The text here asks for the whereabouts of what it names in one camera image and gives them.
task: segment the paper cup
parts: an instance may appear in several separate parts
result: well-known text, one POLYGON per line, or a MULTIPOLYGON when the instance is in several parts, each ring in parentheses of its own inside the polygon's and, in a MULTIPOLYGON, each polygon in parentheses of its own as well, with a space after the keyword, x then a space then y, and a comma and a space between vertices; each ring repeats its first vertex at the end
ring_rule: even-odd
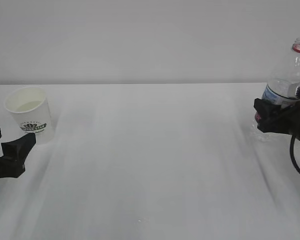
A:
POLYGON ((41 87, 28 86, 15 90, 5 99, 4 107, 25 133, 35 133, 37 144, 53 139, 47 95, 41 87))

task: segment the plastic bottle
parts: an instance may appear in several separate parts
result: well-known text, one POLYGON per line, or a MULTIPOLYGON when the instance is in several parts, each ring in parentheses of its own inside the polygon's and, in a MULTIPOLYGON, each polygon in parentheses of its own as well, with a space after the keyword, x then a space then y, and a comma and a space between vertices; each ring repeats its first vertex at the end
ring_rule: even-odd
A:
MULTIPOLYGON (((291 51, 285 56, 271 74, 271 80, 267 83, 262 99, 272 104, 280 105, 282 109, 294 105, 298 99, 288 97, 288 89, 291 84, 300 83, 300 37, 292 45, 291 51)), ((258 122, 260 116, 255 114, 258 122)))

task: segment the bottle label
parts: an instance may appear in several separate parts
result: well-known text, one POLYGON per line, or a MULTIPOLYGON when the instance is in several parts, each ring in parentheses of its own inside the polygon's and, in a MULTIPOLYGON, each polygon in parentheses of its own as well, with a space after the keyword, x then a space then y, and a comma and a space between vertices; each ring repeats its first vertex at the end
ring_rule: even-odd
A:
POLYGON ((266 85, 265 87, 265 90, 262 95, 262 99, 267 100, 272 104, 280 105, 282 109, 290 105, 294 105, 296 102, 299 101, 298 99, 287 98, 276 94, 274 91, 270 89, 268 85, 266 85))

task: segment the white tablecloth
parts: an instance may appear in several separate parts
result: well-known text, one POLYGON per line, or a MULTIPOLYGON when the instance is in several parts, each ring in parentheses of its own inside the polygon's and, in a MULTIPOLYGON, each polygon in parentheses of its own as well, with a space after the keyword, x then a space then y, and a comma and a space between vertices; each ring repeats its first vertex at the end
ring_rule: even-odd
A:
POLYGON ((289 138, 255 129, 265 84, 43 87, 55 138, 0 179, 0 240, 300 240, 289 138))

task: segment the black cable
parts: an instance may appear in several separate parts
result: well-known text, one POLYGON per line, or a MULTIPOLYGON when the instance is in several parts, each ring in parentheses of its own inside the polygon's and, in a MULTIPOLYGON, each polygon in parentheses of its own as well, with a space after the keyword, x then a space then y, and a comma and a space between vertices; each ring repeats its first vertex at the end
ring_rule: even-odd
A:
POLYGON ((297 164, 295 154, 294 154, 295 140, 296 140, 296 134, 293 134, 290 141, 290 158, 295 170, 300 174, 300 167, 297 164))
POLYGON ((295 153, 294 153, 295 140, 296 140, 296 135, 293 134, 290 141, 290 158, 295 170, 300 174, 300 167, 297 164, 295 153))

